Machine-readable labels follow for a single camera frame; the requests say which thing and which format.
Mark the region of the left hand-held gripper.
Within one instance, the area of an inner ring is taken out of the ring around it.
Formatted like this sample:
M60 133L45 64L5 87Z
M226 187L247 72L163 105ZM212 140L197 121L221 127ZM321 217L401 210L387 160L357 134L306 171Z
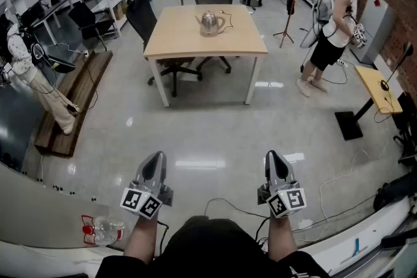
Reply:
M172 206L173 190L164 184L167 157L157 151L145 158L137 168L136 179L124 189L120 207L139 217L152 219L162 205ZM139 180L152 180L146 185Z

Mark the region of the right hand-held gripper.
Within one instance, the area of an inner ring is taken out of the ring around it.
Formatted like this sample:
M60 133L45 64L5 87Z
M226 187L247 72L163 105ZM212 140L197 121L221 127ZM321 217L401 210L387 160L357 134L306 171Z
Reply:
M267 204L274 217L285 217L307 207L304 188L295 180L293 166L280 153L270 150L265 157L265 176L271 186L284 184L278 189L270 189L266 184L257 190L257 203Z

